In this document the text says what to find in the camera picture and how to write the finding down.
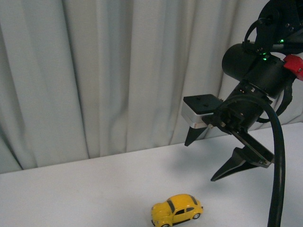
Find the black cable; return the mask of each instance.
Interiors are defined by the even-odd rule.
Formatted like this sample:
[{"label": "black cable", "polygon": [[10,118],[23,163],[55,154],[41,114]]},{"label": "black cable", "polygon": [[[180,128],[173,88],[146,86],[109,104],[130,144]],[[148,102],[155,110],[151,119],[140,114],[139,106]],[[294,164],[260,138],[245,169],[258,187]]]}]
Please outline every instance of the black cable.
[{"label": "black cable", "polygon": [[[286,108],[288,107],[288,105],[291,103],[291,101],[293,99],[293,88],[292,88],[293,82],[294,82],[294,79],[288,80],[286,82],[282,102],[276,111],[277,116],[280,116],[284,112],[284,110],[286,110]],[[259,117],[257,119],[257,122],[267,123],[267,122],[269,122],[269,119],[264,119],[264,118]]]},{"label": "black cable", "polygon": [[262,24],[270,24],[272,22],[271,19],[267,19],[267,18],[259,18],[258,20],[256,20],[254,23],[251,24],[251,26],[249,27],[249,29],[246,32],[245,38],[244,38],[244,50],[246,51],[246,43],[248,40],[248,37],[250,36],[251,32],[258,26],[258,25],[262,25]]},{"label": "black cable", "polygon": [[267,113],[268,118],[270,119],[274,136],[275,167],[273,191],[271,196],[267,227],[280,227],[285,190],[285,146],[281,124],[275,110],[265,100],[255,96],[233,96],[225,100],[218,107],[218,110],[222,110],[231,103],[238,101],[247,101],[259,105]]}]

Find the red component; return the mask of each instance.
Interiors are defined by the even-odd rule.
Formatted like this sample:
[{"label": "red component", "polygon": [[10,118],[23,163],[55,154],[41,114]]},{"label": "red component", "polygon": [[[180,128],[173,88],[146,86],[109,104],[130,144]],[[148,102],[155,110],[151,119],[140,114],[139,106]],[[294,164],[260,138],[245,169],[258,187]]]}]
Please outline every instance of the red component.
[{"label": "red component", "polygon": [[284,68],[290,70],[293,74],[297,76],[299,80],[303,81],[303,60],[299,56],[288,55],[284,58],[286,62]]}]

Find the black cylindrical motor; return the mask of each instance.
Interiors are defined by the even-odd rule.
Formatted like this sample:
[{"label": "black cylindrical motor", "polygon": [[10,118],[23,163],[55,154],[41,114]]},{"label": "black cylindrical motor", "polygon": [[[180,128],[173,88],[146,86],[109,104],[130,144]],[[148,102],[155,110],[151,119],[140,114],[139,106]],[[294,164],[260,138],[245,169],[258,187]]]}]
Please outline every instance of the black cylindrical motor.
[{"label": "black cylindrical motor", "polygon": [[[245,52],[241,44],[232,46],[222,60],[223,71],[240,81],[228,98],[235,95],[251,95],[264,99],[269,104],[277,98],[286,83],[295,75],[283,67],[284,61],[269,54],[257,55]],[[231,127],[248,129],[263,113],[256,104],[236,102],[228,106],[229,111],[222,116]]]}]

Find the toy car hood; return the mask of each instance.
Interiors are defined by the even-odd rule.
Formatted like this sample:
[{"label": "toy car hood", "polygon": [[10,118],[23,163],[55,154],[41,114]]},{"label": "toy car hood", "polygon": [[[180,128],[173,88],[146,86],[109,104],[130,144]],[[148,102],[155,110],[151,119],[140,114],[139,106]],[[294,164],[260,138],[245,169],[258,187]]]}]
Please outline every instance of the toy car hood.
[{"label": "toy car hood", "polygon": [[152,207],[151,214],[158,218],[166,217],[171,214],[170,207],[167,202],[157,203]]}]

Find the toy car wheel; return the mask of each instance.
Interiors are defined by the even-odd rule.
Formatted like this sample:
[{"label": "toy car wheel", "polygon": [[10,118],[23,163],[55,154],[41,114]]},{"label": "toy car wheel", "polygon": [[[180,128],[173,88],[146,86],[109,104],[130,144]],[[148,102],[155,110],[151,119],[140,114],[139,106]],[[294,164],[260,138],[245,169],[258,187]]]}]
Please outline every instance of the toy car wheel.
[{"label": "toy car wheel", "polygon": [[197,214],[195,214],[195,215],[193,216],[193,219],[197,219],[197,218],[199,218],[199,217],[200,217],[200,214],[197,213]]}]

